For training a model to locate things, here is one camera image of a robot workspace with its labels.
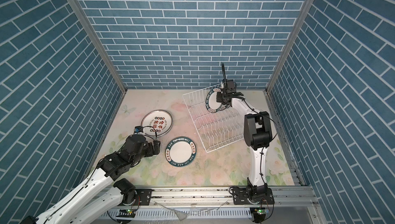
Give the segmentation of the green rim small plate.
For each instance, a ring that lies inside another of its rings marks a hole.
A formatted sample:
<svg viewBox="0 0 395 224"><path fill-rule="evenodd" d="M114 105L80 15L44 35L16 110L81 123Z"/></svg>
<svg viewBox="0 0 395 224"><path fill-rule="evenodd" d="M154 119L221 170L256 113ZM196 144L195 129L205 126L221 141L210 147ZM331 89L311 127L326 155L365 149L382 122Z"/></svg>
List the green rim small plate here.
<svg viewBox="0 0 395 224"><path fill-rule="evenodd" d="M176 137L166 146L165 157L174 167L188 166L196 158L196 145L188 137Z"/></svg>
<svg viewBox="0 0 395 224"><path fill-rule="evenodd" d="M224 111L225 109L229 108L229 105L222 104L217 101L217 93L220 93L221 89L219 88L213 88L211 89L205 99L205 106L206 109L210 113L217 113L220 111Z"/></svg>

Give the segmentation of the white wire dish rack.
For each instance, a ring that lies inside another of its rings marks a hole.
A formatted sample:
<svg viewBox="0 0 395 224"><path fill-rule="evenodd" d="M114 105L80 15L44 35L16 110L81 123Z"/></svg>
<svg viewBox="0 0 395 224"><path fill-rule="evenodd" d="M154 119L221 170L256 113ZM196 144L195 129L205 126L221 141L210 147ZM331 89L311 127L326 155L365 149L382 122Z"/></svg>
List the white wire dish rack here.
<svg viewBox="0 0 395 224"><path fill-rule="evenodd" d="M208 92L220 84L183 94L190 117L206 152L210 153L243 140L243 118L231 106L210 113L205 106Z"/></svg>

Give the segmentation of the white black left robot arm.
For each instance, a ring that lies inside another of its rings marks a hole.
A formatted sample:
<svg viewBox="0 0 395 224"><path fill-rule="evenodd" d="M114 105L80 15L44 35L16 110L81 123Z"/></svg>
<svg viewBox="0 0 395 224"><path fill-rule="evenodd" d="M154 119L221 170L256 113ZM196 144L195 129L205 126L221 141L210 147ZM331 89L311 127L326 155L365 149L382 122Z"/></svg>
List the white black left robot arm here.
<svg viewBox="0 0 395 224"><path fill-rule="evenodd" d="M100 160L82 183L58 203L39 214L28 216L23 224L90 224L119 205L139 204L136 187L122 175L145 157L158 155L160 141L147 141L143 134L128 136L120 150Z"/></svg>

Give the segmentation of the large red character plate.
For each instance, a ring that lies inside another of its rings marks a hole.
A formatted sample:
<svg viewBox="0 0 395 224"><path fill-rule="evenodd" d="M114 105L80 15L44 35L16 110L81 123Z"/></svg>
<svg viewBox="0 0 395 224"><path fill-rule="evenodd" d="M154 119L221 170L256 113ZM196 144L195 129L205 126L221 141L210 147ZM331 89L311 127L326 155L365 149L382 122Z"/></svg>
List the large red character plate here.
<svg viewBox="0 0 395 224"><path fill-rule="evenodd" d="M164 110L156 110L145 115L141 122L144 127L144 134L148 136L162 136L167 134L172 126L173 119L169 112Z"/></svg>

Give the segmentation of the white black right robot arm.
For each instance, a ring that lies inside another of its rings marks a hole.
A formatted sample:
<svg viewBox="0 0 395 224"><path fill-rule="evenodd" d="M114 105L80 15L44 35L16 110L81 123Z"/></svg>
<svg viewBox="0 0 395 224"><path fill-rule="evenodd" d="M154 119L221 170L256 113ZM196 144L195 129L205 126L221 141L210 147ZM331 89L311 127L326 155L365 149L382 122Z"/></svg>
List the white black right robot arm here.
<svg viewBox="0 0 395 224"><path fill-rule="evenodd" d="M234 80L227 79L225 65L221 64L223 80L216 101L229 105L244 119L243 137L251 153L251 169L247 177L246 197L252 204L274 204L272 189L266 182L265 159L270 143L274 122L268 112L252 107L241 92L237 91Z"/></svg>

